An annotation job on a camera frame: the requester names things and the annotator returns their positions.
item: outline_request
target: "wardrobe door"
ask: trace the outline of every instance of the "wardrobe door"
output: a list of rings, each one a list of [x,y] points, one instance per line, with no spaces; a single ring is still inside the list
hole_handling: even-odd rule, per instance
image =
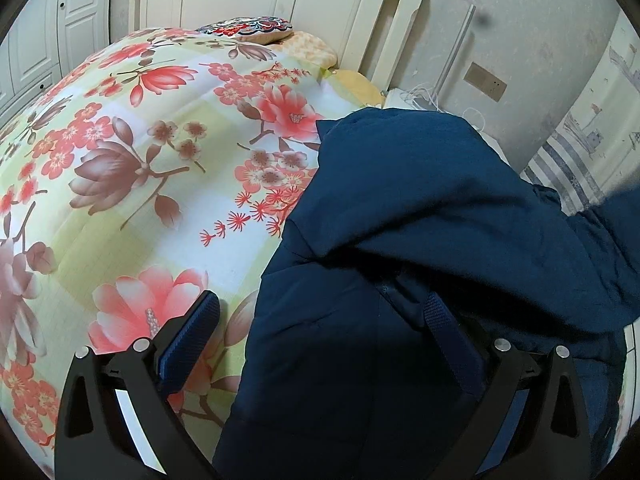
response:
[[[29,0],[9,31],[9,64],[19,94],[58,63],[58,0]]]
[[[109,44],[109,0],[60,0],[58,43],[65,76]]]
[[[9,42],[0,44],[0,110],[14,97],[14,85],[9,70]]]

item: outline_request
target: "bed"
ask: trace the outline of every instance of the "bed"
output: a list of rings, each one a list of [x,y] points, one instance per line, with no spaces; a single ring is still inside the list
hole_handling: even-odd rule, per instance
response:
[[[288,19],[335,51],[336,68],[374,66],[366,85],[379,93],[423,0],[395,1],[387,21],[385,0],[130,0],[130,34],[2,130],[0,408],[43,475],[54,477],[74,351],[153,336],[205,288],[221,298],[222,322],[169,401],[212,456],[260,274],[318,168],[315,121],[369,104],[362,81],[193,29]]]

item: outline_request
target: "bed post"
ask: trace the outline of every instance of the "bed post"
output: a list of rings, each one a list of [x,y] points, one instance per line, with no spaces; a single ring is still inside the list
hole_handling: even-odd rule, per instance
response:
[[[140,28],[140,0],[129,0],[129,34]]]
[[[422,0],[400,0],[398,3],[398,10],[371,79],[371,82],[380,90],[389,88],[421,3]]]

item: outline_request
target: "power socket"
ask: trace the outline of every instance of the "power socket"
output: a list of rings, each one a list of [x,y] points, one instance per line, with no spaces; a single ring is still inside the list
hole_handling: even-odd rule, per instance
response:
[[[469,70],[466,71],[465,81],[475,86],[495,102],[500,101],[504,91],[507,89],[507,83],[477,63],[472,63]]]

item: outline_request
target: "silver metal rod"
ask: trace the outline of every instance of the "silver metal rod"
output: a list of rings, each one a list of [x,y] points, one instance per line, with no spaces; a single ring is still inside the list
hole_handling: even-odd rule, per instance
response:
[[[438,82],[436,83],[436,86],[433,88],[432,95],[434,100],[438,98],[438,94],[440,94],[440,91],[444,86],[444,82],[447,80],[447,77],[449,76],[449,72],[451,72],[451,67],[453,66],[453,63],[458,57],[458,53],[460,52],[462,43],[465,41],[466,33],[468,32],[469,27],[471,26],[471,20],[474,18],[475,13],[476,13],[476,6],[471,5],[466,14],[465,21],[462,23],[462,28],[460,28],[458,37],[456,38],[456,43],[453,45],[453,48],[451,49],[451,53],[449,54],[449,58],[447,59],[447,62],[444,65],[444,69],[442,69],[442,72],[440,73]]]

